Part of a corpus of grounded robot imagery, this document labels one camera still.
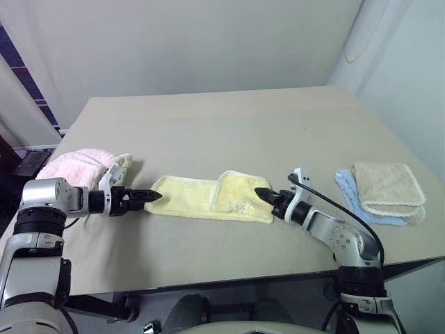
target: yellow washcloth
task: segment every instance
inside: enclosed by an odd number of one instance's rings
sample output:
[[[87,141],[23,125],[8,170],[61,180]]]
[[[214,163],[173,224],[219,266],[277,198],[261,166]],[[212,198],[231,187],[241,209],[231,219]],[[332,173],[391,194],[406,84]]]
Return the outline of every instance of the yellow washcloth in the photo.
[[[262,177],[229,170],[218,181],[163,176],[152,189],[162,198],[145,204],[153,214],[187,218],[272,223],[272,205],[256,195],[256,187],[270,188]]]

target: cable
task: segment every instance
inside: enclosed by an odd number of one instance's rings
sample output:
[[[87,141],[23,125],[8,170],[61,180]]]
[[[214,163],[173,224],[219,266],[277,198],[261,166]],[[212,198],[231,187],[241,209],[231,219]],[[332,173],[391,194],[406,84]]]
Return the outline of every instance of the cable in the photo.
[[[321,325],[321,330],[323,332],[326,331],[327,324],[329,323],[329,320],[331,320],[332,315],[334,314],[335,310],[339,307],[340,304],[341,304],[341,301],[336,301],[335,303],[332,304],[331,308],[329,309],[329,312],[326,314],[326,318],[325,318],[325,321],[323,322],[323,325]]]
[[[75,223],[77,223],[77,221],[80,219],[81,217],[77,217],[76,219],[73,220],[72,223],[66,225],[63,229],[66,230],[67,228],[70,228],[71,226],[73,226]]]
[[[303,188],[303,189],[313,193],[314,195],[318,196],[322,200],[325,200],[326,202],[330,203],[331,205],[334,205],[337,209],[340,209],[344,213],[346,213],[349,216],[353,217],[360,224],[362,224],[363,227],[366,228],[366,230],[369,233],[371,233],[371,235],[375,239],[375,242],[377,242],[377,246],[378,246],[378,249],[380,251],[380,264],[383,267],[383,264],[385,263],[385,251],[383,249],[382,242],[380,241],[380,238],[377,236],[377,234],[373,231],[373,229],[368,226],[368,224],[366,224],[360,217],[358,217],[357,215],[355,215],[354,213],[352,213],[351,211],[349,211],[345,207],[342,207],[339,203],[337,203],[337,202],[331,200],[330,198],[324,196],[322,193],[319,193],[317,190],[313,190],[312,188],[308,187],[307,185],[299,183],[296,180],[292,180],[292,182],[295,183],[297,186],[300,186],[301,188]]]
[[[60,311],[62,312],[63,316],[67,320],[68,325],[70,325],[72,334],[79,334],[79,330],[77,329],[76,323],[71,318],[70,314],[65,308],[60,308]]]

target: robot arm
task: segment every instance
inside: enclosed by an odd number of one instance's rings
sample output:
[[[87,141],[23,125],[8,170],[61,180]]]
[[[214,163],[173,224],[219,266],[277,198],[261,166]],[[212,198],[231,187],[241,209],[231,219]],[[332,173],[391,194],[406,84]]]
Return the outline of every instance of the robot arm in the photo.
[[[339,323],[340,333],[359,333],[354,332],[354,328],[359,330],[366,321],[387,319],[399,334],[404,334],[385,289],[380,242],[361,225],[345,222],[307,203],[309,192],[299,186],[310,186],[309,176],[303,168],[296,168],[288,179],[295,193],[287,190],[275,193],[267,188],[256,188],[255,191],[262,200],[273,205],[274,216],[290,224],[300,224],[306,233],[332,250],[339,265],[340,297],[345,310]]]
[[[71,285],[71,262],[62,258],[66,218],[121,216],[160,197],[152,190],[122,186],[89,191],[62,178],[27,182],[0,262],[0,332],[61,332],[56,309],[67,300]]]

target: tabletop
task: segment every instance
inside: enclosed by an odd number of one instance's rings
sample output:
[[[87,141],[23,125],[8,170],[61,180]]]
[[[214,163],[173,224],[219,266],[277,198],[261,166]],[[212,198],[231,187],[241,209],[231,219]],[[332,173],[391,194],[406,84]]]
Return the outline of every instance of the tabletop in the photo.
[[[216,180],[226,170],[287,189],[305,167],[312,186],[345,204],[334,181],[356,161],[401,162],[427,198],[418,225],[372,225],[386,263],[445,255],[444,183],[396,135],[338,87],[94,97],[53,157],[81,148],[132,153],[126,185],[149,189],[162,175]],[[333,212],[328,204],[309,201]],[[10,224],[0,240],[3,249]],[[130,212],[92,215],[66,230],[72,294],[172,287],[336,268],[331,251],[298,225],[268,225]]]

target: blue towel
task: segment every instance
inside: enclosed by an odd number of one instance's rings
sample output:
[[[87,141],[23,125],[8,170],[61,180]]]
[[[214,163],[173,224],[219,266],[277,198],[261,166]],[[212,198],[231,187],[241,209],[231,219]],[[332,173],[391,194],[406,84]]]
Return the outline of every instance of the blue towel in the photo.
[[[407,225],[407,222],[401,217],[376,216],[365,212],[360,205],[359,191],[351,169],[338,169],[335,172],[335,182],[340,186],[349,210],[363,219],[365,223],[397,226]]]

